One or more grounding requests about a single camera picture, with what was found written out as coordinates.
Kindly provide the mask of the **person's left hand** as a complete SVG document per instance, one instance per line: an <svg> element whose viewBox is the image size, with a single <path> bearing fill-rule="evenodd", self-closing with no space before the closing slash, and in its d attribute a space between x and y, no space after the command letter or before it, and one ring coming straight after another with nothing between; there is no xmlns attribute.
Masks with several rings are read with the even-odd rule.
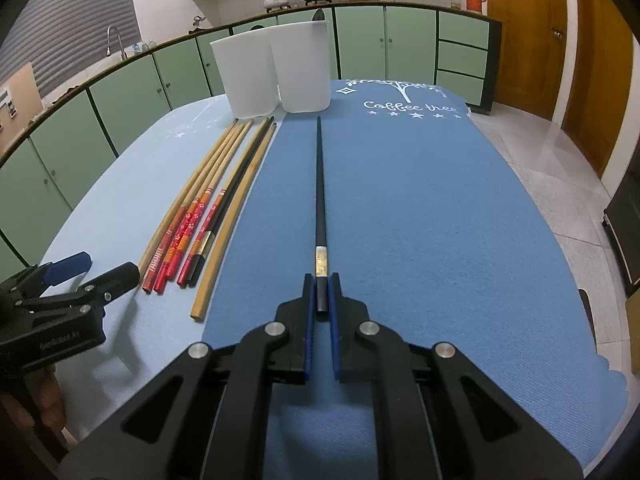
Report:
<svg viewBox="0 0 640 480"><path fill-rule="evenodd" d="M18 388L25 387L30 400L35 403L36 414L17 399ZM63 430L66 426L65 401L60 383L56 377L56 365L26 374L22 379L5 377L1 379L1 429L2 431L34 430L36 423L48 428L63 446L67 446Z"/></svg>

